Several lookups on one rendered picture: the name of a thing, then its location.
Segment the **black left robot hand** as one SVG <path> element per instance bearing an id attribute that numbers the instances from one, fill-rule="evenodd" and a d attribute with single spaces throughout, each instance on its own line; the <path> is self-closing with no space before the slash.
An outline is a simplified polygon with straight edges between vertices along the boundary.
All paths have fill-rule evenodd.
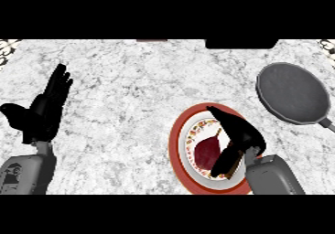
<path id="1" fill-rule="evenodd" d="M 49 142 L 54 139 L 70 85 L 70 73 L 66 71 L 66 66 L 58 64 L 44 93 L 36 96 L 29 108 L 14 103 L 4 103 L 0 106 L 8 126 L 23 133 L 23 144 Z"/>

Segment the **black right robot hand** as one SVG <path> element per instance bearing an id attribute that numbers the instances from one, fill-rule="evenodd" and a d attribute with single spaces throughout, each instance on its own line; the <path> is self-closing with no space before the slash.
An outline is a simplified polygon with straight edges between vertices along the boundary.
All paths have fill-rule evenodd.
<path id="1" fill-rule="evenodd" d="M 250 123 L 238 116 L 222 112 L 215 106 L 207 106 L 206 110 L 219 122 L 221 128 L 231 140 L 231 146 L 222 151 L 210 169 L 210 177 L 227 174 L 238 159 L 238 154 L 246 157 L 244 162 L 250 165 L 265 149 L 262 135 Z"/>

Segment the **dark red pear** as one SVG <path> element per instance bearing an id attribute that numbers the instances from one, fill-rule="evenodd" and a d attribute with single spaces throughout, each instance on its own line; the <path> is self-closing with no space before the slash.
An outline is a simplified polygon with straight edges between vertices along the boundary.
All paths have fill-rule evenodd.
<path id="1" fill-rule="evenodd" d="M 215 164 L 215 160 L 219 156 L 219 143 L 216 136 L 221 129 L 216 129 L 215 135 L 203 139 L 194 147 L 194 163 L 197 168 L 210 170 Z"/>

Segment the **dark grey frying pan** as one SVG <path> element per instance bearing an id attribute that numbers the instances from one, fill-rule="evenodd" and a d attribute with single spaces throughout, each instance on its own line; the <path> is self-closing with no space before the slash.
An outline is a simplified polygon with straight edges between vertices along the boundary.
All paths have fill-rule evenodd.
<path id="1" fill-rule="evenodd" d="M 327 91 L 303 68 L 286 62 L 268 64 L 256 76 L 255 91 L 264 108 L 280 120 L 295 125 L 318 123 L 335 132 L 327 119 Z"/>

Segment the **red-rimmed white plate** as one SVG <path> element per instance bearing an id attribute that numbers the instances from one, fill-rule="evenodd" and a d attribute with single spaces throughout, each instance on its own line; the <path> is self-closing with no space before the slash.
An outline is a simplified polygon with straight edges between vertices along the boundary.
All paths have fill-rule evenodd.
<path id="1" fill-rule="evenodd" d="M 213 115 L 206 111 L 207 106 L 213 106 L 222 112 L 243 118 L 243 116 L 231 108 L 212 102 L 199 103 L 182 111 L 175 123 L 172 124 L 168 137 L 168 157 L 174 173 L 179 182 L 182 183 L 184 188 L 191 194 L 249 194 L 250 188 L 244 178 L 244 159 L 240 159 L 238 161 L 231 178 L 222 178 L 219 180 L 203 176 L 188 163 L 188 157 L 191 154 L 185 152 L 187 134 L 191 131 L 193 126 L 200 121 L 213 118 Z"/>

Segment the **black appliance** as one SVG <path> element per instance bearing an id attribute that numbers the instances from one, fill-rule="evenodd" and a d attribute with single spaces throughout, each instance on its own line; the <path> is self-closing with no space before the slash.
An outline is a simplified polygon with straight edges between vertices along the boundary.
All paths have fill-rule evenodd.
<path id="1" fill-rule="evenodd" d="M 275 39 L 247 40 L 247 39 L 206 39 L 207 49 L 269 49 L 277 44 Z"/>

